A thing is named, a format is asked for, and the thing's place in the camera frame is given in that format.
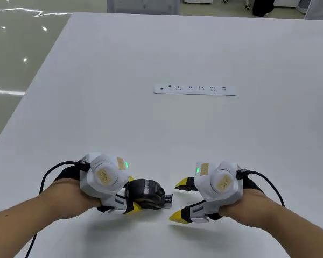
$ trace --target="wrist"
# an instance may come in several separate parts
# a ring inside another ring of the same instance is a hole
[[[36,197],[38,202],[43,207],[46,217],[49,219],[50,223],[61,219],[59,215],[58,206],[56,205],[54,199],[48,195],[48,192],[45,191]]]
[[[280,217],[283,216],[285,210],[285,207],[282,207],[281,205],[272,202],[270,207],[268,208],[268,212],[266,213],[265,219],[263,220],[263,223],[259,228],[269,233],[272,233],[272,231],[278,227]]]

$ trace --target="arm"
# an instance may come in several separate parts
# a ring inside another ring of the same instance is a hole
[[[54,182],[39,196],[0,212],[0,257],[14,257],[54,221],[78,216],[100,205],[99,199],[80,190],[79,181],[66,178]]]
[[[291,258],[323,258],[323,229],[260,191],[245,189],[240,201],[220,208],[219,214],[269,232]]]

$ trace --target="white table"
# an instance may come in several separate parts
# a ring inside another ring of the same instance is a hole
[[[238,95],[152,93],[169,82]],[[126,157],[135,177],[167,192],[196,161],[235,161],[323,227],[323,21],[73,15],[0,136],[0,210],[36,195],[52,165],[91,151]],[[168,221],[200,199],[175,192],[171,210],[59,221],[32,257],[287,257],[230,219]]]

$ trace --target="forearm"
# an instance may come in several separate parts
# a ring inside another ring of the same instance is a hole
[[[264,228],[284,247],[291,258],[323,258],[323,229],[277,206]]]
[[[0,258],[14,257],[40,230],[57,218],[43,196],[0,212]]]

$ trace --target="gray floor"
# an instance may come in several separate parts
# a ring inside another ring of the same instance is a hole
[[[104,0],[0,0],[0,133],[72,12],[106,12]],[[241,0],[182,4],[182,15],[252,17]],[[303,19],[294,8],[267,18]]]

